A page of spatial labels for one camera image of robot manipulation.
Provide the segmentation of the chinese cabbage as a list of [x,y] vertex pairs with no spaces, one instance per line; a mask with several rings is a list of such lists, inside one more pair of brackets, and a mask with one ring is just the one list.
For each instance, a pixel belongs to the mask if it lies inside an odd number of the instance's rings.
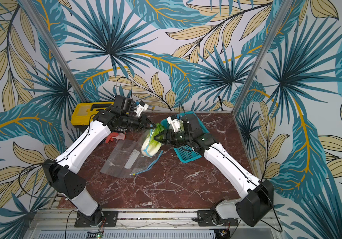
[[155,136],[161,134],[165,130],[164,126],[160,123],[156,124],[156,127],[151,130],[150,132],[150,139],[154,140]]
[[150,139],[150,133],[142,144],[141,152],[146,157],[154,156],[161,148],[162,144]]

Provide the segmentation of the chinese cabbage front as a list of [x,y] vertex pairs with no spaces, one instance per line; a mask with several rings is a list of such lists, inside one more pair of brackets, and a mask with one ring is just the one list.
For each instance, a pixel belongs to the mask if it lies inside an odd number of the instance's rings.
[[146,157],[154,156],[161,148],[162,144],[150,139],[150,133],[142,144],[141,152]]

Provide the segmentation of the clear zipper bag blue seal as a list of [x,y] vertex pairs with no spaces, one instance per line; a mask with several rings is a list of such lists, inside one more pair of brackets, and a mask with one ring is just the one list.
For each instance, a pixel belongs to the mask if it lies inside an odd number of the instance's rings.
[[142,155],[152,157],[160,150],[162,143],[156,141],[155,136],[162,133],[164,130],[164,127],[159,123],[156,124],[156,128],[150,130],[141,147]]

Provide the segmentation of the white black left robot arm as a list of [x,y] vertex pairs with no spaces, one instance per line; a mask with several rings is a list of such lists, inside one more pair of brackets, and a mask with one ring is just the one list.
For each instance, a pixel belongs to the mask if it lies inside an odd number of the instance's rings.
[[77,208],[77,216],[92,226],[102,219],[100,205],[86,189],[86,180],[78,175],[86,159],[96,147],[114,131],[140,131],[155,128],[156,124],[144,114],[129,115],[110,107],[99,111],[83,134],[55,160],[47,159],[42,165],[51,187],[63,194]]

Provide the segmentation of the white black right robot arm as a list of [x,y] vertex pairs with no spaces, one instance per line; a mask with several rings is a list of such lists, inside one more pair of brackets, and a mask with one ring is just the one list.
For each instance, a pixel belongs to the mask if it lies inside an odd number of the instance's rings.
[[241,219],[254,227],[273,208],[273,185],[261,181],[242,167],[210,133],[193,137],[186,132],[165,130],[154,136],[165,145],[181,147],[188,145],[194,152],[213,164],[233,185],[239,200],[222,200],[211,207],[212,221],[216,224],[226,219]]

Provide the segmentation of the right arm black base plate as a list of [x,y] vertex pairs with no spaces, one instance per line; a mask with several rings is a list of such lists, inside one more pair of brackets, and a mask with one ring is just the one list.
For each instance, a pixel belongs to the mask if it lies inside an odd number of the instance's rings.
[[222,219],[212,210],[198,210],[197,217],[192,218],[192,221],[197,222],[200,227],[224,227],[239,224],[238,219]]

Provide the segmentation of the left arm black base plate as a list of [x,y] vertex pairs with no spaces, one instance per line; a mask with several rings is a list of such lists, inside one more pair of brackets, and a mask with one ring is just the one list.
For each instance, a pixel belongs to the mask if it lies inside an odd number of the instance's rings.
[[92,216],[77,212],[74,226],[76,228],[114,228],[118,219],[118,211],[97,210]]

